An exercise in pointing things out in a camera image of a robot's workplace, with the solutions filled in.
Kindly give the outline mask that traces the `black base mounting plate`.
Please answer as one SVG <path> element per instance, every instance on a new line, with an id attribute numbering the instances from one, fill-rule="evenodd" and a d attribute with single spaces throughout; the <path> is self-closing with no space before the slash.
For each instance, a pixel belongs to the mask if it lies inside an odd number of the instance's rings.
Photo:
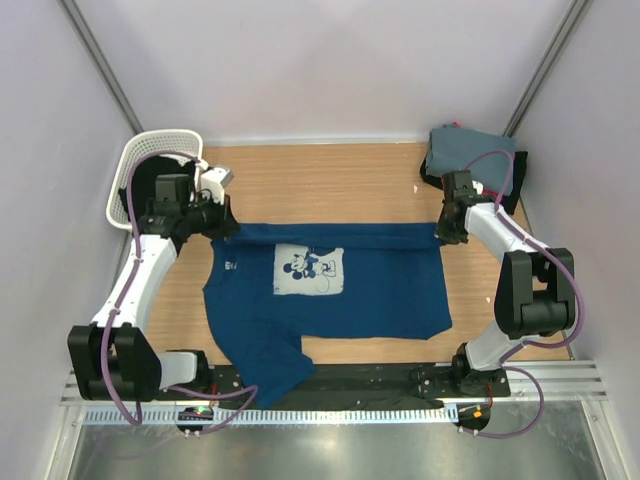
<path id="1" fill-rule="evenodd" d="M 433 408 L 438 400 L 507 398 L 506 372 L 460 374 L 448 363 L 317 364 L 314 373 L 263 410 L 347 411 Z"/>

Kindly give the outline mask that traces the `black t-shirt in basket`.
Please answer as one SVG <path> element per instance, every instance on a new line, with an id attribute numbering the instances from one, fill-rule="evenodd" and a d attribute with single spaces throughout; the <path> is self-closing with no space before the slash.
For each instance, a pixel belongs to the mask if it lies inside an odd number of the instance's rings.
<path id="1" fill-rule="evenodd" d="M 134 172 L 132 180 L 132 201 L 135 218 L 145 213 L 146 202 L 155 196 L 155 181 L 160 175 L 185 174 L 191 180 L 195 176 L 196 165 L 193 162 L 180 164 L 169 156 L 154 156 L 141 163 Z"/>

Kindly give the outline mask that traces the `white plastic laundry basket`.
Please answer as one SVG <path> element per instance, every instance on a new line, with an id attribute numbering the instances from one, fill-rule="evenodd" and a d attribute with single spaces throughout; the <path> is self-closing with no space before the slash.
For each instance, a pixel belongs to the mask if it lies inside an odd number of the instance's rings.
<path id="1" fill-rule="evenodd" d="M 124 201 L 119 195 L 125 189 L 129 171 L 135 161 L 148 156 L 170 158 L 176 165 L 184 166 L 192 162 L 192 157 L 200 158 L 204 143 L 202 137 L 187 129 L 162 129 L 142 132 L 130 139 L 120 156 L 106 206 L 109 223 L 118 229 L 131 231 L 130 221 Z"/>

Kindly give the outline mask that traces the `folded pink t-shirt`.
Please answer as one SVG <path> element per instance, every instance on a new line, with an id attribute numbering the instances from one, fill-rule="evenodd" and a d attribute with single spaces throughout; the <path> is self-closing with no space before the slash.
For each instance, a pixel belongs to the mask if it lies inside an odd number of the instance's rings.
<path id="1" fill-rule="evenodd" d="M 461 125 L 459 122 L 457 122 L 457 121 L 453 121 L 453 122 L 452 122 L 452 125 L 453 125 L 455 128 L 461 128 L 461 127 L 462 127 L 462 125 Z M 483 195 L 488 195 L 488 196 L 490 196 L 490 197 L 492 197 L 492 198 L 496 198 L 496 197 L 497 197 L 497 193 L 496 193 L 496 192 L 491 191 L 491 190 L 488 190 L 488 189 L 486 189 L 485 187 L 484 187 L 484 194 L 483 194 Z"/>

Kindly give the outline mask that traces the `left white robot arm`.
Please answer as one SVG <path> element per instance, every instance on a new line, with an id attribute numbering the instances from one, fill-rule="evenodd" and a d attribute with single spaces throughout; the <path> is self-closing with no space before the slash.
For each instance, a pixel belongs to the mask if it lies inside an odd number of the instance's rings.
<path id="1" fill-rule="evenodd" d="M 67 345 L 85 400 L 148 402 L 175 385 L 188 398 L 212 387 L 201 350 L 154 351 L 144 335 L 151 306 L 182 246 L 193 235 L 226 238 L 239 232 L 225 192 L 230 170 L 216 166 L 194 181 L 186 174 L 155 180 L 137 220 L 131 252 L 110 296 L 87 325 L 71 329 Z"/>

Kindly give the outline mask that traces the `blue mickey t-shirt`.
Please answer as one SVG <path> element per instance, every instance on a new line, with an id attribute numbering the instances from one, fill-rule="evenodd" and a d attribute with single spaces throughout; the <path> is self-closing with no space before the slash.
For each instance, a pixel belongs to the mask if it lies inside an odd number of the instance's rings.
<path id="1" fill-rule="evenodd" d="M 260 224 L 211 244 L 215 343 L 269 408 L 314 373 L 305 336 L 427 340 L 452 325 L 431 223 Z"/>

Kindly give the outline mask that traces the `aluminium frame rail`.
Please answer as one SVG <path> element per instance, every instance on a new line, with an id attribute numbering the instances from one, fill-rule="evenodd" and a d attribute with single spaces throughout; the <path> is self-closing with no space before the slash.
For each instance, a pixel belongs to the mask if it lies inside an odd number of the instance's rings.
<path id="1" fill-rule="evenodd" d="M 590 361 L 534 361 L 520 362 L 512 366 L 510 371 L 505 371 L 511 394 L 507 398 L 494 399 L 498 401 L 524 400 L 535 401 L 538 394 L 534 381 L 537 381 L 547 400 L 567 400 L 573 397 L 604 398 L 606 396 L 600 374 L 594 363 Z M 479 398 L 455 398 L 440 400 L 446 403 L 461 401 L 469 403 L 473 400 L 483 401 Z"/>

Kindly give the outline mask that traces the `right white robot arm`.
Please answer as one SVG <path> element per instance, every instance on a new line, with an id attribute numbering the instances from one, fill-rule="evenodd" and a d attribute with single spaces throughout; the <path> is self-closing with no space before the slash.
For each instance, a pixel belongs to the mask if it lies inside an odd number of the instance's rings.
<path id="1" fill-rule="evenodd" d="M 494 321 L 461 345 L 443 375 L 459 396 L 481 396 L 501 381 L 502 364 L 526 345 L 568 330 L 576 321 L 574 258 L 520 227 L 501 204 L 474 186 L 471 172 L 443 175 L 443 208 L 435 235 L 447 245 L 479 239 L 501 264 Z"/>

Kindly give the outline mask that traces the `folded black t-shirt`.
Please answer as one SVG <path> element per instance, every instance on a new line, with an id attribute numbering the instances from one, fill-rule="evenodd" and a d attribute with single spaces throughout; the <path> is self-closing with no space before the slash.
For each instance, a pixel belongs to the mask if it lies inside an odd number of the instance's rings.
<path id="1" fill-rule="evenodd" d="M 525 180 L 527 172 L 527 159 L 528 151 L 517 151 L 514 157 L 514 170 L 513 170 L 513 187 L 509 195 L 504 195 L 501 199 L 501 205 L 504 207 L 507 214 L 513 216 L 520 200 L 522 186 Z M 421 179 L 427 185 L 430 185 L 438 190 L 442 189 L 442 180 L 440 177 L 429 175 L 426 170 L 426 160 L 420 165 L 419 174 Z"/>

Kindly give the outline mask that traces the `folded grey t-shirt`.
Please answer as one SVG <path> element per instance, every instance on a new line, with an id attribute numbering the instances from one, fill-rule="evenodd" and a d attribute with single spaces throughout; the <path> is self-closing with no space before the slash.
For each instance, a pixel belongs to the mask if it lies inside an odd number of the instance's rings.
<path id="1" fill-rule="evenodd" d="M 454 125 L 434 128 L 429 134 L 426 174 L 441 177 L 453 170 L 462 170 L 487 152 L 504 150 L 515 154 L 513 138 L 493 135 Z M 499 192 L 509 172 L 511 161 L 504 154 L 488 155 L 475 163 L 470 171 L 474 180 L 488 190 Z"/>

